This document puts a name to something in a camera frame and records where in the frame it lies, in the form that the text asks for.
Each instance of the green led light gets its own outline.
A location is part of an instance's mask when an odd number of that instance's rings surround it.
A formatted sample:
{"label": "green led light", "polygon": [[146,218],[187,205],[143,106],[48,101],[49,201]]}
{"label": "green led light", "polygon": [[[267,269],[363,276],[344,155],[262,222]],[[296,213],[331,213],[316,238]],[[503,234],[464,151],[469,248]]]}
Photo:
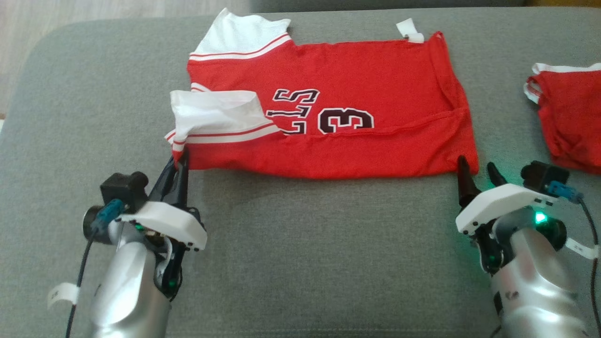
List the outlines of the green led light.
{"label": "green led light", "polygon": [[540,224],[547,220],[547,216],[542,212],[537,212],[536,215],[534,215],[534,219],[536,220],[536,224]]}

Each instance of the basketball jersey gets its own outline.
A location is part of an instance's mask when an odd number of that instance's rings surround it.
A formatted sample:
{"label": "basketball jersey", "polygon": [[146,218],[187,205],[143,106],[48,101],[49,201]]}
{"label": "basketball jersey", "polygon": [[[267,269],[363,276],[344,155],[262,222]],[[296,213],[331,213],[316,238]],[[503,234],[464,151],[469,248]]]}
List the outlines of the basketball jersey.
{"label": "basketball jersey", "polygon": [[410,40],[297,45],[290,20],[224,9],[171,93],[174,156],[191,169],[286,177],[409,177],[478,159],[468,102],[441,32]]}

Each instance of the robotic arm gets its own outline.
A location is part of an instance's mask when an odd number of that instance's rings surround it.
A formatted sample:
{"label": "robotic arm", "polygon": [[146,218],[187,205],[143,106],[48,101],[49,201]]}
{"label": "robotic arm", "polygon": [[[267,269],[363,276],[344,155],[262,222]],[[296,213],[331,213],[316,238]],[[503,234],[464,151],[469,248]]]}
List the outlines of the robotic arm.
{"label": "robotic arm", "polygon": [[[567,243],[566,227],[541,212],[558,197],[568,197],[582,203],[593,226],[582,196],[570,195],[564,186],[569,172],[535,161],[522,170],[524,186],[518,186],[507,183],[494,164],[487,169],[496,187],[481,192],[467,161],[459,158],[462,210],[456,225],[477,245],[481,267],[492,278],[493,302],[505,337],[591,337],[569,272],[556,254]],[[206,245],[199,212],[187,206],[187,153],[177,166],[173,158],[169,161],[149,195],[144,191],[147,184],[148,178],[140,172],[113,174],[100,186],[105,205],[91,207],[84,216],[88,247],[77,292],[91,243],[117,247],[94,295],[89,337],[165,337],[170,301],[182,283],[183,256]],[[595,251],[593,270],[597,256]],[[55,296],[51,292],[49,301]],[[594,298],[593,310],[599,329]],[[75,301],[66,337],[74,311]]]}
{"label": "robotic arm", "polygon": [[[177,168],[173,158],[169,161],[148,196],[146,184],[139,172],[113,174],[100,186],[105,206],[93,206],[84,216],[88,240],[93,235],[94,242],[117,246],[94,296],[89,337],[165,337],[170,301],[182,283],[183,256],[206,245],[198,210],[186,205],[187,155]],[[124,212],[98,230],[95,221],[115,200]]]}
{"label": "robotic arm", "polygon": [[456,218],[457,230],[480,251],[481,267],[492,278],[493,302],[505,337],[591,337],[569,272],[556,253],[566,244],[566,227],[541,212],[553,206],[569,172],[534,161],[522,170],[524,186],[517,186],[507,183],[489,163],[496,187],[481,192],[465,158],[461,156],[458,165],[462,210]]}

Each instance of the red fabric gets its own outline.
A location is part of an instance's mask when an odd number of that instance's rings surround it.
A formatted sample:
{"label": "red fabric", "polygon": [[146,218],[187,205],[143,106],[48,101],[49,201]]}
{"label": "red fabric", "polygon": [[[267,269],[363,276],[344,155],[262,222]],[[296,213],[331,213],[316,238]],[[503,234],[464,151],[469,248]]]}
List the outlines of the red fabric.
{"label": "red fabric", "polygon": [[538,116],[554,163],[601,174],[601,71],[540,72]]}
{"label": "red fabric", "polygon": [[[188,71],[191,82],[212,91],[257,92],[266,113],[303,105],[300,99],[274,101],[278,89],[319,90],[316,101],[305,105],[310,106],[305,118],[271,117],[285,131],[294,130],[294,121],[305,121],[305,134],[187,144],[191,169],[311,179],[410,177],[454,171],[457,157],[465,155],[473,173],[478,170],[468,101],[440,32],[423,44],[393,40],[297,46],[287,41],[247,60],[190,60]],[[356,128],[361,121],[356,118],[353,125],[324,134],[319,114],[330,108],[368,112],[373,125]]]}

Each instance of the gray couch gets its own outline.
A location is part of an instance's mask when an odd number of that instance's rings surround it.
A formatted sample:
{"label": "gray couch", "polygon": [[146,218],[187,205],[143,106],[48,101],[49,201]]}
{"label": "gray couch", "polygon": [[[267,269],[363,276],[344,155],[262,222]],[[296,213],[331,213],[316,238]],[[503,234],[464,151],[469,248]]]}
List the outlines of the gray couch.
{"label": "gray couch", "polygon": [[[291,18],[299,44],[397,39],[394,24],[408,17],[420,31],[443,31],[481,166],[495,161],[519,183],[522,166],[549,161],[522,84],[534,62],[598,62],[600,14],[446,8],[266,17]],[[0,134],[0,337],[63,336],[70,307],[46,310],[46,294],[76,280],[81,216],[101,202],[98,185],[113,172],[157,178],[169,158],[168,93],[189,88],[188,52],[212,20],[79,23],[33,50]],[[484,171],[476,181],[491,187]],[[601,177],[573,171],[570,183],[601,224]],[[498,319],[478,254],[455,230],[456,189],[452,174],[324,182],[191,173],[189,203],[201,211],[209,242],[184,259],[168,337],[487,337]],[[550,213],[590,245],[578,207],[558,203]],[[92,247],[73,337],[84,336],[113,250]],[[592,333],[591,263],[560,253]]]}

